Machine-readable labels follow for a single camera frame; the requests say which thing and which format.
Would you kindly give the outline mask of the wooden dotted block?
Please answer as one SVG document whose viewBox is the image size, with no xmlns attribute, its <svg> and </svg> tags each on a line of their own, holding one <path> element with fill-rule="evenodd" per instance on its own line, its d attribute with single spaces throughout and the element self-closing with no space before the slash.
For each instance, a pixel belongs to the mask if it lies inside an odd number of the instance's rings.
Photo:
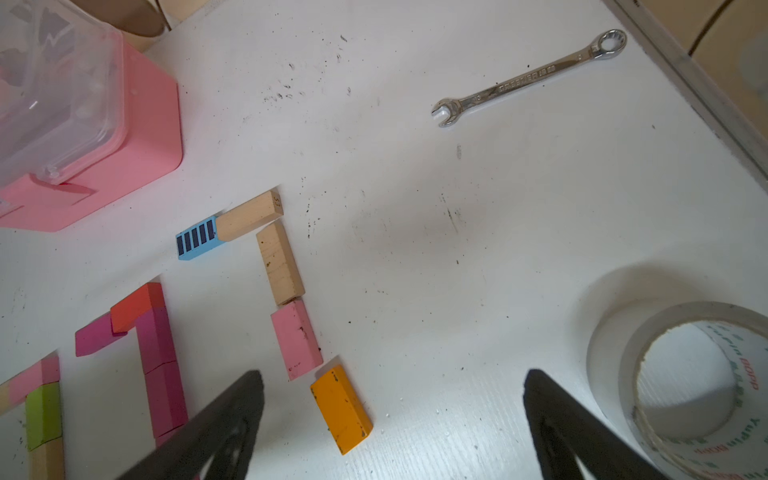
<svg viewBox="0 0 768 480">
<path fill-rule="evenodd" d="M 304 284 L 282 222 L 276 220 L 256 237 L 275 303 L 283 306 L 301 297 Z"/>
</svg>

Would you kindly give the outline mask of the light pink block top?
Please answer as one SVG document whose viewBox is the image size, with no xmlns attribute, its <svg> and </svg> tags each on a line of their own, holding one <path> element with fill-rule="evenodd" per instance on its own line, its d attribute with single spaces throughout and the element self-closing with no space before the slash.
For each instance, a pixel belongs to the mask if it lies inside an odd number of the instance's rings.
<svg viewBox="0 0 768 480">
<path fill-rule="evenodd" d="M 271 315 L 271 321 L 290 381 L 324 363 L 308 311 L 301 298 L 280 307 Z"/>
</svg>

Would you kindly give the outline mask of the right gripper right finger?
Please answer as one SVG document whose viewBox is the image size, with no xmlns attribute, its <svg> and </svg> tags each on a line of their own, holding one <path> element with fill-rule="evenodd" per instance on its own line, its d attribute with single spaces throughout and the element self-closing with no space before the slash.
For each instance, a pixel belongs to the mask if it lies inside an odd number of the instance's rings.
<svg viewBox="0 0 768 480">
<path fill-rule="evenodd" d="M 528 371 L 523 402 L 544 479 L 663 479 L 665 475 L 612 433 L 539 369 Z"/>
</svg>

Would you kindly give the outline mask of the blue striped block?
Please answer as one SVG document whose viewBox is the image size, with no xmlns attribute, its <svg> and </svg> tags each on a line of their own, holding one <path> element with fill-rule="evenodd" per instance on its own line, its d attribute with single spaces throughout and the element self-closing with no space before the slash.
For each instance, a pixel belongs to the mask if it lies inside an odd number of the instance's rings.
<svg viewBox="0 0 768 480">
<path fill-rule="evenodd" d="M 216 216 L 178 233 L 175 240 L 178 259 L 183 261 L 195 259 L 223 244 L 218 236 Z"/>
</svg>

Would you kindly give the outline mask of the lime green block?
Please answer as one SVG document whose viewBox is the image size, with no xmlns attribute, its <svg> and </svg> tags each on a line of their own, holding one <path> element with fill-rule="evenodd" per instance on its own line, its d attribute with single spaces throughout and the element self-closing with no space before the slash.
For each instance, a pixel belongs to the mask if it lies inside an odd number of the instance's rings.
<svg viewBox="0 0 768 480">
<path fill-rule="evenodd" d="M 25 400 L 27 449 L 32 451 L 63 435 L 59 383 L 44 384 Z"/>
</svg>

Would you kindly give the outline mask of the magenta block bottom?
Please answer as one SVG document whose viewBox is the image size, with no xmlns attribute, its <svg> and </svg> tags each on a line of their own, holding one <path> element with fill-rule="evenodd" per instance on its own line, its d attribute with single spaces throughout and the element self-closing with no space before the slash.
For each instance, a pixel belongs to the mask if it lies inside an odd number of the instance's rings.
<svg viewBox="0 0 768 480">
<path fill-rule="evenodd" d="M 157 431 L 157 436 L 155 437 L 155 446 L 159 448 L 164 443 L 166 443 L 169 439 L 171 439 L 181 428 L 183 427 L 183 424 L 176 425 L 173 428 L 170 429 L 160 429 Z"/>
</svg>

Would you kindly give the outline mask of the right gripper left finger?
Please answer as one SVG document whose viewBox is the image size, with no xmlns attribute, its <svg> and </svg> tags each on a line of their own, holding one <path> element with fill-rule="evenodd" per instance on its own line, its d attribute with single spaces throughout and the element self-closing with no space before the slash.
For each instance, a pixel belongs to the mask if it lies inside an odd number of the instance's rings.
<svg viewBox="0 0 768 480">
<path fill-rule="evenodd" d="M 265 406 L 261 372 L 249 370 L 123 479 L 243 479 Z"/>
</svg>

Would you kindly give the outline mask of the red block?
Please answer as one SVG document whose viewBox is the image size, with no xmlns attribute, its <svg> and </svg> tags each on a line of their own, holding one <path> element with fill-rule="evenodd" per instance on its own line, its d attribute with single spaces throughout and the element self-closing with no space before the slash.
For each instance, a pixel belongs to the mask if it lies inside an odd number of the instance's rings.
<svg viewBox="0 0 768 480">
<path fill-rule="evenodd" d="M 159 282 L 146 283 L 111 307 L 113 333 L 127 333 L 134 327 L 140 316 L 164 306 L 162 285 Z"/>
</svg>

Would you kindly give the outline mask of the magenta block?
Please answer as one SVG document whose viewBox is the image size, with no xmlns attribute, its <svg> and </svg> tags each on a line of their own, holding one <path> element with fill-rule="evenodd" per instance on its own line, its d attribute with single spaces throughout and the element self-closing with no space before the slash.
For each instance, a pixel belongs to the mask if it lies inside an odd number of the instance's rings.
<svg viewBox="0 0 768 480">
<path fill-rule="evenodd" d="M 106 313 L 75 332 L 75 356 L 92 355 L 126 335 L 114 330 L 111 314 Z"/>
<path fill-rule="evenodd" d="M 177 361 L 166 307 L 154 308 L 142 314 L 135 322 L 135 329 L 145 375 L 161 365 Z"/>
<path fill-rule="evenodd" d="M 155 446 L 159 448 L 164 443 L 166 443 L 169 439 L 171 439 L 181 428 L 183 427 L 183 424 L 176 425 L 173 428 L 170 429 L 160 429 L 157 431 L 157 436 L 155 437 Z"/>
<path fill-rule="evenodd" d="M 188 412 L 177 362 L 162 364 L 147 373 L 145 385 L 155 439 L 187 423 Z"/>
</svg>

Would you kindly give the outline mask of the wooden block horizontal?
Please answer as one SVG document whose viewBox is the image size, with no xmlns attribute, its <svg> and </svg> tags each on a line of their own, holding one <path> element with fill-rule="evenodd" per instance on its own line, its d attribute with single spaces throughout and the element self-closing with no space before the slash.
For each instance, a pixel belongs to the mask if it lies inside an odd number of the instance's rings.
<svg viewBox="0 0 768 480">
<path fill-rule="evenodd" d="M 276 190 L 269 190 L 217 216 L 217 235 L 221 241 L 230 242 L 266 226 L 282 215 L 280 194 Z"/>
</svg>

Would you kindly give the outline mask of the light pink block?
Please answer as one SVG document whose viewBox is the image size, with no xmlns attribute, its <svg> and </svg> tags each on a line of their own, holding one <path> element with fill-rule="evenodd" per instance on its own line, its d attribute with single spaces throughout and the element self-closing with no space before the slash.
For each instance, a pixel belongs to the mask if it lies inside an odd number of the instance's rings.
<svg viewBox="0 0 768 480">
<path fill-rule="evenodd" d="M 42 385 L 60 381 L 60 362 L 53 352 L 9 381 L 9 400 L 13 406 L 25 401 L 26 397 Z"/>
<path fill-rule="evenodd" d="M 324 363 L 308 311 L 301 298 L 280 307 L 271 315 L 271 321 L 290 381 Z"/>
</svg>

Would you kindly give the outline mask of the orange block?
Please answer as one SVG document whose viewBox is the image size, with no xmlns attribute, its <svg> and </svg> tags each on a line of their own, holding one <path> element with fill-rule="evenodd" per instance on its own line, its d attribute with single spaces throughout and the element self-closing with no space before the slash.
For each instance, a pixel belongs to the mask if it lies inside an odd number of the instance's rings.
<svg viewBox="0 0 768 480">
<path fill-rule="evenodd" d="M 310 390 L 342 455 L 371 435 L 373 422 L 341 364 L 320 376 Z"/>
</svg>

